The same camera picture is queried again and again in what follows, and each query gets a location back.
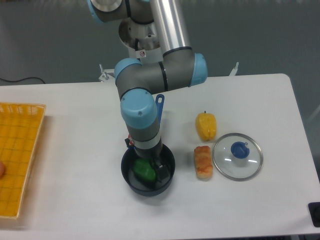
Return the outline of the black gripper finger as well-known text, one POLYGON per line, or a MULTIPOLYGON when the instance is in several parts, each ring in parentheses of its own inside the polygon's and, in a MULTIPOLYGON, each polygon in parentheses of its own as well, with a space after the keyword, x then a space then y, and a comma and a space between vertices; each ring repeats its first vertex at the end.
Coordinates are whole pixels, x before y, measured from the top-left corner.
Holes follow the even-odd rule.
POLYGON ((158 181, 164 181, 166 178, 170 176, 170 172, 167 165, 160 159, 153 160, 153 169, 155 170, 158 181))

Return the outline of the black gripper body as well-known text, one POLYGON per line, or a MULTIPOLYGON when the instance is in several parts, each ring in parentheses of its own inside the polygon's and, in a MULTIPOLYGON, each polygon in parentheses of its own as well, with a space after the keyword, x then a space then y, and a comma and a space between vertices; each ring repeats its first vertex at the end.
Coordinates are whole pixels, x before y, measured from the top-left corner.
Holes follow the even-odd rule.
POLYGON ((127 163, 142 158, 146 160, 154 160, 160 157, 163 148, 162 138, 160 134, 134 136, 128 135, 129 145, 124 154, 124 160, 127 163))

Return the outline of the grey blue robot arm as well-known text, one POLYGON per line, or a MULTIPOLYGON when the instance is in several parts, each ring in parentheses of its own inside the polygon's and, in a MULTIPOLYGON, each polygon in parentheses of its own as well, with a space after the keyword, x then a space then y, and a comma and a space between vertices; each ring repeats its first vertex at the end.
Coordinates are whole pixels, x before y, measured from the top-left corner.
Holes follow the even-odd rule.
POLYGON ((208 76, 205 58, 190 45, 178 0, 90 0, 91 14, 105 23, 133 20, 153 24, 162 60, 143 63, 126 58, 114 68, 120 111, 138 156, 149 160, 159 180, 170 172, 160 158, 163 144, 154 94, 202 84, 208 76))

